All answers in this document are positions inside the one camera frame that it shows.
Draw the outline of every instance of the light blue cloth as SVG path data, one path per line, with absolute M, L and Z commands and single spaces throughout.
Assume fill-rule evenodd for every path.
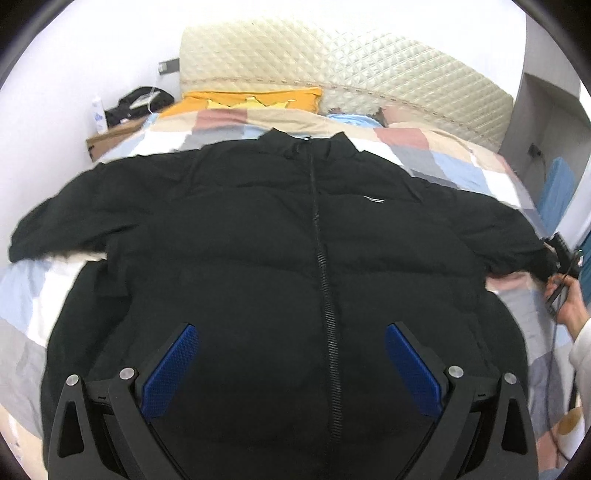
M 342 124 L 355 125 L 356 127 L 381 128 L 379 122 L 365 115 L 355 115 L 353 113 L 331 113 L 326 118 L 332 118 Z
M 574 194 L 574 173 L 562 157 L 555 158 L 537 209 L 549 235 L 554 233 Z
M 26 334 L 33 315 L 33 299 L 39 296 L 47 260 L 21 260 L 7 266 L 0 278 L 0 317 Z

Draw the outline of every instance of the wall outlet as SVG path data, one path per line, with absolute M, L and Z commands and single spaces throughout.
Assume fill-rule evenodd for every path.
M 175 73 L 180 70 L 179 59 L 171 59 L 161 61 L 158 63 L 158 73 L 160 75 L 168 75 L 169 73 Z

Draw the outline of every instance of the quilted headboard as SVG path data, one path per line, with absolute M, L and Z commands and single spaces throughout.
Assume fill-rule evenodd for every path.
M 464 63 L 388 32 L 346 31 L 286 18 L 187 27 L 181 91 L 320 86 L 321 113 L 375 113 L 397 104 L 421 121 L 497 151 L 513 98 Z

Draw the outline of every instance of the white bottle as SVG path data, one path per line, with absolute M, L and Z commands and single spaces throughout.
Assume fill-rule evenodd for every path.
M 107 119 L 105 118 L 103 102 L 99 96 L 96 96 L 92 99 L 92 118 L 95 121 L 97 133 L 106 133 L 109 127 L 107 126 Z

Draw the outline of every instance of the black cable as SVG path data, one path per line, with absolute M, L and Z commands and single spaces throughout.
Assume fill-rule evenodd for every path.
M 564 277 L 562 278 L 562 280 L 560 281 L 560 283 L 558 284 L 556 289 L 564 287 L 564 279 L 570 273 L 570 271 L 572 270 L 572 268 L 574 267 L 576 262 L 578 262 L 577 255 L 575 255 L 573 257 L 573 259 L 571 260 L 570 265 L 569 265 L 568 269 L 566 270 L 566 273 L 564 274 Z M 556 315 L 558 315 L 558 312 L 560 311 L 561 307 L 562 307 L 562 305 L 560 305 L 560 307 L 558 307 L 558 309 L 556 310 Z M 571 459 L 569 457 L 567 457 L 566 454 L 562 451 L 562 449 L 558 446 L 558 440 L 556 440 L 556 437 L 554 436 L 554 432 L 552 431 L 552 426 L 550 425 L 550 408 L 548 405 L 548 398 L 550 396 L 550 375 L 552 374 L 552 364 L 554 363 L 554 350 L 556 350 L 557 333 L 558 333 L 558 322 L 556 321 L 556 318 L 555 318 L 554 319 L 554 332 L 552 334 L 552 349 L 550 350 L 550 361 L 548 363 L 548 377 L 546 380 L 546 396 L 545 396 L 546 426 L 548 427 L 548 432 L 550 433 L 550 438 L 552 439 L 552 443 L 554 444 L 554 447 L 556 447 L 556 451 L 564 460 L 566 460 L 567 462 L 570 462 Z M 558 468 L 558 456 L 556 457 L 556 467 Z

